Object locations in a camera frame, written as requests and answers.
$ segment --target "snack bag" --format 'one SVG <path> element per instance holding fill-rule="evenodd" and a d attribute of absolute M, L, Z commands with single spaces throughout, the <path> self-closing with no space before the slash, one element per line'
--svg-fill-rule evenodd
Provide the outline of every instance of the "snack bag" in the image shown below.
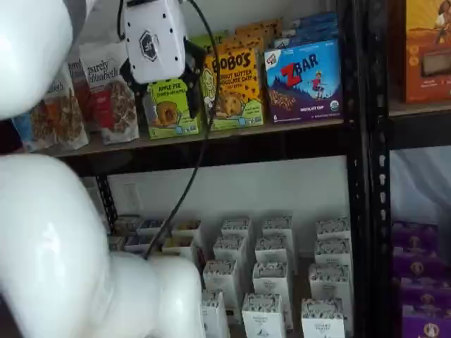
<path fill-rule="evenodd" d="M 64 149 L 78 149 L 89 143 L 67 63 L 51 83 L 44 103 L 56 140 Z"/>
<path fill-rule="evenodd" d="M 83 70 L 79 53 L 72 53 L 68 57 L 68 67 L 70 77 L 72 78 L 75 97 L 80 105 L 83 119 L 85 120 L 86 129 L 90 132 L 98 132 L 100 129 L 98 124 L 95 122 L 92 112 L 92 100 L 89 100 L 91 98 L 91 91 L 89 90 L 89 85 L 86 80 L 85 71 Z"/>
<path fill-rule="evenodd" d="M 42 102 L 12 121 L 27 152 L 49 148 L 56 143 L 54 129 Z"/>
<path fill-rule="evenodd" d="M 103 143 L 137 139 L 140 133 L 135 96 L 120 73 L 127 60 L 125 43 L 80 46 L 80 56 Z"/>

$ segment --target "blue snack box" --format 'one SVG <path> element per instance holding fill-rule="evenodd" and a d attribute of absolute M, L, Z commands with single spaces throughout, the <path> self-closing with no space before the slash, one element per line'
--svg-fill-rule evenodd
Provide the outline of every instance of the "blue snack box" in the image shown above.
<path fill-rule="evenodd" d="M 265 66 L 273 122 L 341 118 L 337 40 L 267 51 Z"/>
<path fill-rule="evenodd" d="M 289 27 L 290 28 L 301 28 L 311 25 L 318 25 L 321 23 L 335 22 L 337 24 L 337 13 L 336 12 L 325 12 L 316 15 L 306 16 L 305 18 L 299 18 L 293 20 Z"/>

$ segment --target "white box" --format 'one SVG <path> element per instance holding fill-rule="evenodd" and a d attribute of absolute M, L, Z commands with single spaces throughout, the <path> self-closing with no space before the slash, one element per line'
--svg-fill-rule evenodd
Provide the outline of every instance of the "white box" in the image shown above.
<path fill-rule="evenodd" d="M 339 264 L 311 264 L 309 267 L 311 297 L 319 300 L 339 298 L 343 304 L 345 328 L 353 335 L 354 310 L 351 298 L 350 268 Z"/>
<path fill-rule="evenodd" d="M 345 338 L 345 324 L 339 299 L 302 299 L 301 323 L 306 338 Z"/>
<path fill-rule="evenodd" d="M 238 234 L 222 234 L 213 246 L 215 259 L 236 261 L 240 270 L 242 290 L 246 293 L 251 284 L 251 267 L 247 260 L 247 240 Z"/>
<path fill-rule="evenodd" d="M 254 290 L 256 294 L 280 294 L 285 328 L 293 330 L 292 280 L 287 263 L 257 263 L 254 266 Z"/>
<path fill-rule="evenodd" d="M 348 265 L 352 286 L 352 253 L 348 238 L 318 239 L 315 243 L 315 262 Z"/>
<path fill-rule="evenodd" d="M 270 234 L 281 234 L 286 238 L 288 255 L 290 257 L 290 264 L 293 267 L 294 273 L 298 274 L 298 248 L 296 245 L 296 236 L 291 229 L 292 217 L 289 215 L 283 215 L 278 217 L 268 218 L 263 221 L 262 232 L 263 236 Z"/>
<path fill-rule="evenodd" d="M 202 292 L 202 316 L 206 338 L 230 337 L 222 292 Z"/>
<path fill-rule="evenodd" d="M 285 338 L 280 294 L 246 294 L 242 305 L 247 338 Z"/>
<path fill-rule="evenodd" d="M 243 293 L 240 287 L 240 271 L 236 261 L 207 261 L 204 269 L 205 288 L 222 291 L 225 313 L 229 324 L 241 324 Z"/>
<path fill-rule="evenodd" d="M 173 236 L 166 238 L 161 252 L 165 254 L 179 254 L 189 261 L 192 261 L 199 268 L 199 260 L 197 259 L 197 250 L 194 246 L 192 237 Z"/>
<path fill-rule="evenodd" d="M 257 263 L 285 262 L 289 271 L 292 271 L 285 241 L 286 237 L 281 234 L 271 234 L 259 238 L 255 246 Z"/>
<path fill-rule="evenodd" d="M 193 238 L 199 264 L 203 267 L 205 266 L 206 259 L 209 255 L 201 225 L 202 223 L 200 220 L 185 220 L 182 222 L 177 222 L 172 233 L 174 236 L 189 236 Z"/>

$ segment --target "snack box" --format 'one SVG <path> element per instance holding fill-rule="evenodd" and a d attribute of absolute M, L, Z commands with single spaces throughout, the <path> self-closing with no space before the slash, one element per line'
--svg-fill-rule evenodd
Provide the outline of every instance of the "snack box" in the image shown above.
<path fill-rule="evenodd" d="M 403 248 L 438 251 L 438 226 L 396 220 L 392 226 L 392 244 Z"/>
<path fill-rule="evenodd" d="M 280 294 L 282 296 L 283 320 L 287 330 L 293 330 L 292 278 L 287 263 L 257 263 L 253 273 L 254 290 L 257 294 Z"/>
<path fill-rule="evenodd" d="M 441 338 L 451 332 L 451 311 L 405 304 L 402 307 L 402 338 Z"/>
<path fill-rule="evenodd" d="M 149 83 L 142 102 L 149 126 L 150 139 L 196 135 L 202 129 L 202 114 L 191 118 L 188 87 L 181 79 Z"/>
<path fill-rule="evenodd" d="M 242 305 L 247 338 L 286 338 L 280 294 L 246 294 Z"/>
<path fill-rule="evenodd" d="M 306 16 L 304 18 L 298 18 L 291 21 L 290 28 L 302 28 L 314 25 L 320 25 L 322 23 L 335 23 L 337 24 L 336 12 L 325 12 L 316 15 Z"/>
<path fill-rule="evenodd" d="M 263 225 L 261 227 L 261 231 L 263 235 L 271 235 L 271 234 L 281 234 L 286 238 L 288 255 L 290 256 L 290 265 L 293 268 L 293 272 L 298 274 L 297 267 L 297 245 L 296 245 L 296 236 L 291 229 L 292 216 L 290 215 L 282 215 L 271 217 L 265 219 L 263 221 Z"/>
<path fill-rule="evenodd" d="M 410 251 L 406 248 L 393 248 L 393 275 L 395 277 L 432 277 L 446 276 L 447 265 L 437 257 L 437 253 Z"/>
<path fill-rule="evenodd" d="M 265 52 L 269 106 L 274 123 L 342 116 L 338 41 Z"/>
<path fill-rule="evenodd" d="M 206 338 L 229 338 L 223 292 L 202 292 L 202 316 Z"/>
<path fill-rule="evenodd" d="M 311 264 L 309 267 L 311 297 L 313 299 L 342 300 L 345 329 L 353 335 L 353 303 L 350 268 L 339 264 Z"/>
<path fill-rule="evenodd" d="M 236 261 L 207 261 L 204 272 L 205 288 L 223 292 L 225 313 L 229 324 L 241 324 L 243 292 L 240 287 L 240 271 Z"/>
<path fill-rule="evenodd" d="M 255 246 L 255 257 L 257 263 L 287 263 L 289 270 L 292 271 L 287 238 L 281 234 L 268 234 L 259 238 Z"/>
<path fill-rule="evenodd" d="M 263 125 L 264 95 L 259 64 L 258 51 L 253 48 L 220 53 L 221 88 L 212 130 Z M 216 58 L 209 54 L 201 78 L 206 112 L 214 102 L 217 65 Z"/>
<path fill-rule="evenodd" d="M 451 308 L 451 281 L 403 277 L 400 300 L 403 304 Z"/>
<path fill-rule="evenodd" d="M 308 338 L 345 338 L 340 299 L 302 299 L 302 331 Z"/>

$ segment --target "orange box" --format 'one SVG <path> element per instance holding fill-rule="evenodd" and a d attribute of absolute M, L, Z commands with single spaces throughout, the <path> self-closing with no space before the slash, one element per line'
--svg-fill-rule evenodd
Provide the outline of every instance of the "orange box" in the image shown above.
<path fill-rule="evenodd" d="M 451 3 L 406 0 L 405 99 L 451 99 Z"/>

